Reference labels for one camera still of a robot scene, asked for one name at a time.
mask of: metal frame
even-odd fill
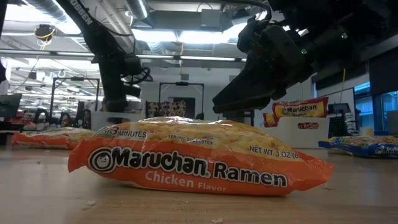
[[[162,95],[162,85],[176,85],[176,86],[189,86],[189,85],[200,85],[202,87],[201,92],[201,112],[204,113],[204,103],[205,103],[205,84],[203,83],[187,83],[188,85],[178,85],[178,82],[161,82],[159,83],[159,100],[160,103],[160,96]]]
[[[4,25],[4,20],[6,19],[7,3],[8,0],[0,1],[0,37],[1,37],[2,27]]]
[[[100,93],[100,79],[99,78],[82,78],[82,77],[71,77],[71,78],[53,78],[52,81],[52,91],[51,91],[51,102],[50,102],[50,117],[52,118],[52,111],[53,111],[53,104],[54,104],[54,94],[55,94],[55,89],[58,88],[60,85],[56,85],[57,80],[71,80],[71,81],[84,81],[84,80],[93,80],[97,81],[97,91],[96,91],[96,97],[95,97],[95,111],[98,110],[98,95]]]

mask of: orange plastic package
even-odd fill
[[[333,170],[260,129],[180,117],[102,128],[71,152],[69,171],[82,166],[133,187],[235,195],[308,190]]]
[[[264,126],[266,128],[274,128],[278,126],[278,122],[276,121],[274,114],[264,113],[262,116],[264,117]]]
[[[82,139],[88,139],[94,133],[94,131],[81,128],[57,128],[39,132],[15,133],[12,144],[39,149],[72,150]]]
[[[277,120],[287,116],[326,118],[328,115],[328,101],[328,97],[311,100],[281,101],[275,102],[272,110]]]

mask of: crumb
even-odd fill
[[[87,201],[86,202],[86,206],[94,206],[95,205],[95,201]]]
[[[222,224],[224,220],[222,218],[217,218],[216,220],[212,220],[211,222],[214,224]]]
[[[90,209],[90,208],[91,208],[90,206],[85,205],[85,206],[83,206],[83,207],[81,208],[81,210],[84,211],[84,210],[87,210],[87,209]]]

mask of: maruchan ramen package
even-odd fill
[[[281,117],[326,118],[328,97],[311,100],[281,101],[273,104],[272,110],[277,119]]]
[[[69,171],[82,166],[133,187],[238,195],[308,190],[333,169],[260,129],[180,117],[102,128],[71,152]]]
[[[264,126],[266,128],[274,128],[278,126],[278,122],[275,120],[275,116],[272,113],[264,113]]]
[[[41,149],[72,150],[81,140],[90,138],[95,132],[81,128],[57,128],[41,132],[15,133],[14,145]]]
[[[398,159],[398,138],[395,136],[346,136],[320,141],[319,147],[352,156]]]

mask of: wooden table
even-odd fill
[[[67,151],[0,149],[0,223],[397,223],[398,161],[328,155],[326,185],[286,197],[140,190],[86,168],[67,171]],[[95,205],[86,209],[89,200]]]

